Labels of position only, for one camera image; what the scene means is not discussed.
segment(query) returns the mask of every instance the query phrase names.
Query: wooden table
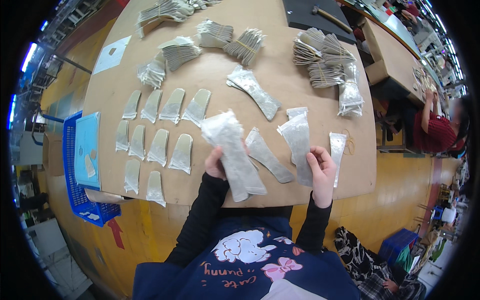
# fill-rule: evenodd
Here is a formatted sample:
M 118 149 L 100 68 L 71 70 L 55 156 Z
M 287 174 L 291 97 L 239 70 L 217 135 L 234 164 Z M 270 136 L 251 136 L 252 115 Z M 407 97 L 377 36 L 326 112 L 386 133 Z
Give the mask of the wooden table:
M 187 107 L 195 93 L 205 88 L 212 92 L 206 117 L 231 108 L 245 130 L 246 137 L 256 126 L 267 145 L 293 174 L 295 166 L 290 162 L 290 150 L 283 137 L 276 132 L 277 126 L 285 123 L 287 108 L 307 106 L 310 126 L 310 142 L 330 148 L 329 132 L 342 132 L 348 129 L 355 140 L 355 153 L 342 158 L 338 188 L 334 199 L 370 193 L 376 181 L 376 137 L 373 107 L 367 79 L 355 46 L 344 45 L 356 56 L 360 70 L 359 89 L 365 105 L 361 118 L 337 116 L 338 88 L 313 89 L 309 82 L 305 66 L 296 66 L 292 62 L 292 39 L 298 29 L 287 27 L 285 11 L 281 0 L 228 0 L 197 11 L 183 23 L 164 22 L 159 28 L 143 39 L 134 33 L 138 12 L 149 8 L 154 1 L 131 0 L 112 27 L 104 46 L 121 38 L 132 35 L 125 49 L 120 65 L 92 75 L 85 96 L 84 115 L 101 112 L 99 128 L 98 159 L 102 190 L 109 193 L 146 198 L 147 182 L 151 171 L 162 174 L 162 186 L 167 203 L 191 205 L 195 200 L 204 172 L 204 160 L 212 147 L 201 137 L 201 130 L 192 122 L 181 120 L 176 126 L 169 120 L 157 120 L 152 124 L 140 119 L 140 111 L 152 92 L 152 87 L 142 85 L 136 77 L 136 66 L 151 59 L 158 53 L 157 46 L 177 36 L 194 36 L 195 26 L 205 18 L 235 28 L 234 38 L 244 29 L 259 28 L 268 35 L 264 47 L 259 51 L 255 62 L 249 66 L 253 70 L 260 86 L 283 103 L 271 122 L 263 116 L 253 100 L 244 92 L 226 85 L 227 75 L 239 61 L 227 55 L 219 48 L 204 48 L 202 54 L 174 72 L 167 72 L 162 84 L 163 96 L 159 111 L 175 88 L 185 89 L 182 110 Z M 145 125 L 145 149 L 148 152 L 156 130 L 165 128 L 170 132 L 167 157 L 171 159 L 178 137 L 188 133 L 193 137 L 191 174 L 161 167 L 156 162 L 141 162 L 139 193 L 125 192 L 125 163 L 132 159 L 127 152 L 115 153 L 115 133 L 121 120 L 125 103 L 130 94 L 139 89 L 142 95 L 138 105 L 138 115 L 129 121 L 129 139 L 134 128 Z M 268 207 L 304 204 L 309 200 L 311 188 L 301 186 L 296 181 L 280 184 L 263 166 L 259 174 L 268 195 L 255 196 L 252 199 L 234 203 L 230 193 L 224 207 Z
M 388 32 L 391 36 L 393 36 L 400 44 L 402 44 L 410 53 L 416 58 L 420 59 L 420 51 L 413 40 L 413 37 L 408 32 L 407 28 L 401 23 L 401 21 L 395 16 L 391 15 L 388 18 L 388 21 L 382 23 L 378 21 L 374 16 L 368 13 L 365 10 L 357 9 L 350 1 L 348 0 L 336 0 L 338 3 L 341 3 L 359 14 L 363 15 L 365 18 L 369 19 L 370 21 L 374 22 L 378 26 L 380 26 L 383 30 Z
M 408 92 L 410 100 L 423 106 L 420 90 L 413 88 L 413 68 L 419 68 L 420 62 L 392 35 L 370 19 L 365 18 L 360 24 L 375 62 L 365 68 L 370 83 L 375 85 L 390 77 Z

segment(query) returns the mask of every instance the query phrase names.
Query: blue plastic basket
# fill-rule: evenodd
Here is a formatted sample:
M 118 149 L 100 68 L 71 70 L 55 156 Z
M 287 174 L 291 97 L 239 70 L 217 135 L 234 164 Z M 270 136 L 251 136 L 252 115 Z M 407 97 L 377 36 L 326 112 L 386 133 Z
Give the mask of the blue plastic basket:
M 107 221 L 121 215 L 120 205 L 97 203 L 88 200 L 85 190 L 77 184 L 75 180 L 75 131 L 76 120 L 82 117 L 82 111 L 67 117 L 63 123 L 63 167 L 65 169 L 65 181 L 67 184 L 67 193 L 70 200 L 70 206 L 75 215 L 80 218 L 103 227 Z M 98 220 L 87 218 L 80 213 L 92 213 L 100 217 Z
M 399 232 L 383 241 L 378 256 L 392 266 L 395 264 L 400 252 L 414 243 L 418 237 L 419 235 L 415 232 L 402 228 Z

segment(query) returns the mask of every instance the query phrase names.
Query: hand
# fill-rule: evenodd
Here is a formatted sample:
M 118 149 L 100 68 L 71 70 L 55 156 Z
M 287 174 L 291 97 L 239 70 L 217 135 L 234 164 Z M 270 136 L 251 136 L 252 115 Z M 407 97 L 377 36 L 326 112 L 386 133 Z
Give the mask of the hand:
M 434 91 L 433 92 L 433 104 L 437 104 L 437 103 L 438 103 L 438 92 Z
M 425 90 L 425 100 L 426 101 L 433 101 L 433 94 L 434 94 L 434 92 L 431 89 L 426 89 Z
M 307 161 L 313 173 L 313 201 L 319 208 L 327 208 L 332 202 L 336 164 L 327 150 L 319 146 L 310 147 Z
M 393 282 L 392 280 L 390 280 L 389 278 L 385 277 L 385 280 L 382 285 L 384 286 L 384 288 L 387 288 L 389 289 L 392 293 L 396 293 L 398 291 L 398 285 L 396 285 L 395 282 Z
M 225 176 L 225 169 L 223 169 L 222 162 L 220 161 L 222 155 L 222 147 L 215 147 L 205 160 L 205 172 L 212 177 L 225 180 L 227 178 Z

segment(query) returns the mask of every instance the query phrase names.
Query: patterned pants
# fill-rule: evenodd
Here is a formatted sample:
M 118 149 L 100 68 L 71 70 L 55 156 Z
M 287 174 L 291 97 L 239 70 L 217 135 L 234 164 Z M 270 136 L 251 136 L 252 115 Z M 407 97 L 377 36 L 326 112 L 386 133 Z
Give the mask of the patterned pants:
M 359 285 L 376 270 L 382 268 L 374 263 L 373 258 L 368 254 L 368 250 L 360 244 L 357 237 L 344 227 L 336 229 L 334 243 L 338 254 L 347 265 L 347 272 L 356 285 Z

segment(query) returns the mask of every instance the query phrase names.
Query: factory floor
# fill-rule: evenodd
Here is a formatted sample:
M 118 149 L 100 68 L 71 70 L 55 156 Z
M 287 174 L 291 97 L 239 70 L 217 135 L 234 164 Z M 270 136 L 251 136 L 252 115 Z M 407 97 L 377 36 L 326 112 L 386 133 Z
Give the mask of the factory floor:
M 92 70 L 115 19 L 88 38 L 71 46 L 66 56 Z M 41 107 L 49 115 L 65 118 L 83 107 L 90 75 L 65 63 L 57 80 L 43 93 Z M 382 109 L 374 100 L 374 107 Z M 49 131 L 61 132 L 51 123 Z M 380 130 L 377 130 L 379 142 Z M 400 140 L 396 136 L 394 143 Z M 373 193 L 335 200 L 324 245 L 334 251 L 334 231 L 344 226 L 361 243 L 377 252 L 382 241 L 401 228 L 415 230 L 413 218 L 425 216 L 418 204 L 435 201 L 440 183 L 451 184 L 459 160 L 405 158 L 402 154 L 377 154 L 377 182 Z M 142 262 L 162 262 L 176 243 L 189 213 L 188 206 L 132 200 L 121 205 L 115 220 L 121 230 L 120 247 L 111 228 L 98 227 L 75 216 L 70 208 L 65 177 L 39 174 L 40 187 L 49 193 L 50 207 L 77 263 L 99 287 L 119 298 L 131 297 L 135 267 Z M 290 225 L 295 241 L 305 219 L 307 205 L 293 208 Z

